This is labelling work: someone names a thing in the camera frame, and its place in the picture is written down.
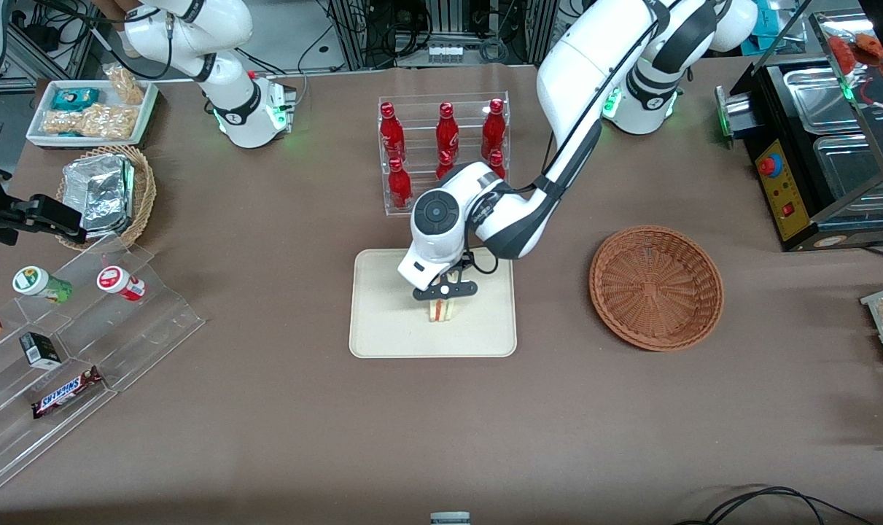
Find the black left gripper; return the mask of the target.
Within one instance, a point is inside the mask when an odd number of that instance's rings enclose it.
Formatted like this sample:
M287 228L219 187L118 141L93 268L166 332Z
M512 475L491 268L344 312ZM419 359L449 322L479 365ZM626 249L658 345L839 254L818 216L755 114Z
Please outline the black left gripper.
M428 312L431 322L441 322L442 300L450 300L450 319L453 319L458 299L473 296L478 292L477 282L461 280L461 270L452 271L450 281L441 279L438 283L428 286L426 290L413 290L412 296L416 301L430 301Z

